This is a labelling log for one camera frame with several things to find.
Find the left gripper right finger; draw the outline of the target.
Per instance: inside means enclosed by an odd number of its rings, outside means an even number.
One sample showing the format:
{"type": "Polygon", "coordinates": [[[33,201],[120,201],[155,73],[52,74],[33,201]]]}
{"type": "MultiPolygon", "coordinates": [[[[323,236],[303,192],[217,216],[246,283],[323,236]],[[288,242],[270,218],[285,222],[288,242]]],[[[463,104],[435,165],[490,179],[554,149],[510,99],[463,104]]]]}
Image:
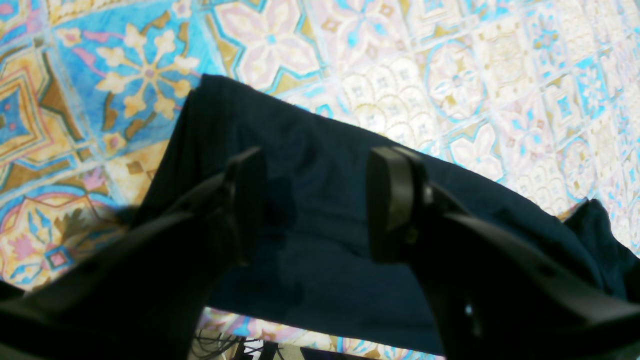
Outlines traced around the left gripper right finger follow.
{"type": "Polygon", "coordinates": [[[372,259],[409,266],[448,360],[639,358],[637,304],[472,214],[430,180],[416,153],[370,150],[366,218],[372,259]]]}

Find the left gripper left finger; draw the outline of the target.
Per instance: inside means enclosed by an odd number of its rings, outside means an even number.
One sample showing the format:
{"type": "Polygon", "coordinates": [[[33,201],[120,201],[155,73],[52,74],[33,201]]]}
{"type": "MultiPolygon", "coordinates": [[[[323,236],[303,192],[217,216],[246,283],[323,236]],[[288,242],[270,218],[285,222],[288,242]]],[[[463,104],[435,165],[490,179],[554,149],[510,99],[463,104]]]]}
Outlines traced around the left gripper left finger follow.
{"type": "Polygon", "coordinates": [[[187,359],[215,282],[249,263],[265,187],[254,146],[50,284],[14,291],[1,302],[1,358],[187,359]]]}

